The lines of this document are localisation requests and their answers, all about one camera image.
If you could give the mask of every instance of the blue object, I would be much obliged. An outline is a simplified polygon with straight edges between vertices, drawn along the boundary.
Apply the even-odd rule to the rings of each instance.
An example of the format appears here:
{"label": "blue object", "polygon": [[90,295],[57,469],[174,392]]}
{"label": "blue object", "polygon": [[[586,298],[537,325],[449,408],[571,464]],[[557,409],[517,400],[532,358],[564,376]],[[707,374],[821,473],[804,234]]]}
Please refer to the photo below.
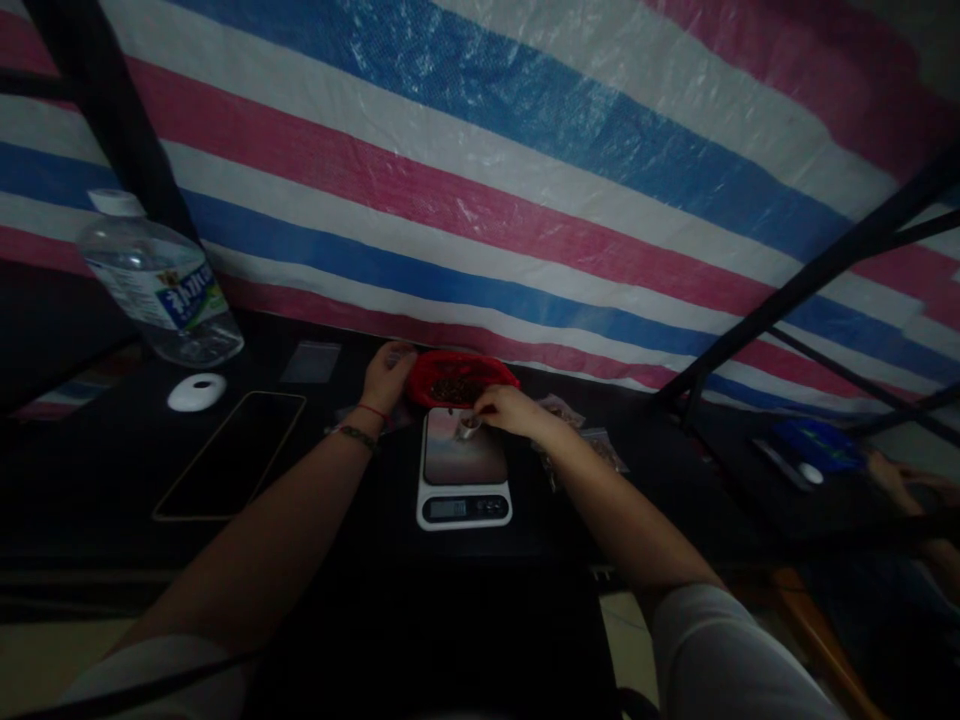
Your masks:
{"label": "blue object", "polygon": [[819,420],[786,420],[773,432],[822,473],[859,470],[865,465],[856,443],[842,431]]}

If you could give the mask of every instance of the white sleeve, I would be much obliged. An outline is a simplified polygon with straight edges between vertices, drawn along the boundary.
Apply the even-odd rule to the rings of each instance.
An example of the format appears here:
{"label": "white sleeve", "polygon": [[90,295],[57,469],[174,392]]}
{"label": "white sleeve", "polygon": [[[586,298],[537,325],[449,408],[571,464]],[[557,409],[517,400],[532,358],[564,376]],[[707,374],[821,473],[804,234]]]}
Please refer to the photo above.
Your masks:
{"label": "white sleeve", "polygon": [[796,658],[719,588],[674,590],[657,608],[652,635],[663,718],[845,717]]}
{"label": "white sleeve", "polygon": [[[221,662],[226,650],[191,635],[169,635],[137,643],[94,665],[70,686],[61,704],[124,690],[201,665]],[[178,693],[112,717],[146,720],[236,720],[243,710],[246,681],[239,667],[225,670]]]}

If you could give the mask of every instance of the red string bracelet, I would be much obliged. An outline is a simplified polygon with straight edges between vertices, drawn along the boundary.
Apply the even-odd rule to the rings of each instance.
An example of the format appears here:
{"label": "red string bracelet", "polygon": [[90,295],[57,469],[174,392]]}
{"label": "red string bracelet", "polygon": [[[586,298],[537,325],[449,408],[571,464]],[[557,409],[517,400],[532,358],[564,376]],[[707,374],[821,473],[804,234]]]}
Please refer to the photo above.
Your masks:
{"label": "red string bracelet", "polygon": [[364,410],[369,410],[374,415],[379,415],[381,418],[383,418],[383,421],[387,424],[387,427],[390,428],[390,431],[393,432],[393,420],[390,419],[389,415],[384,415],[382,412],[380,412],[376,408],[372,408],[369,405],[364,405],[363,403],[360,403],[359,405],[357,405],[357,407],[362,407]]}

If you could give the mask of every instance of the hand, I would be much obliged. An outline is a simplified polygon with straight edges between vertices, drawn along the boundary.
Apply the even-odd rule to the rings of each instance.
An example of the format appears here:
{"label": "hand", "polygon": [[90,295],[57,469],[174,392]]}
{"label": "hand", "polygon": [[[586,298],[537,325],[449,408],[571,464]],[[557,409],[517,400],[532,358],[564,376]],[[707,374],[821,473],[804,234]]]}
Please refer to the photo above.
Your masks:
{"label": "hand", "polygon": [[542,445],[551,434],[561,432],[567,424],[551,415],[517,388],[491,385],[474,403],[474,412],[488,425],[523,435]]}
{"label": "hand", "polygon": [[906,493],[900,468],[887,460],[879,450],[870,450],[867,453],[867,471],[888,495],[899,497]]}
{"label": "hand", "polygon": [[[391,353],[401,353],[402,357],[393,368],[389,367]],[[390,415],[403,394],[407,375],[417,361],[417,351],[412,345],[403,342],[388,342],[381,347],[367,366],[367,375],[363,381],[361,405],[369,405],[384,415]]]}

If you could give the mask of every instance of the phone screen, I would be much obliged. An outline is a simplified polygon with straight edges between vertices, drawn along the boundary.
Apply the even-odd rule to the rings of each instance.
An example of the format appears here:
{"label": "phone screen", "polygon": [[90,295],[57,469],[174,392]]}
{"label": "phone screen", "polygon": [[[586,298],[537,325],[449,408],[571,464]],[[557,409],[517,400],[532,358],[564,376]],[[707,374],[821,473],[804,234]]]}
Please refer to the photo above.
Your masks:
{"label": "phone screen", "polygon": [[159,502],[154,519],[224,519],[243,510],[305,402],[301,395],[248,393]]}

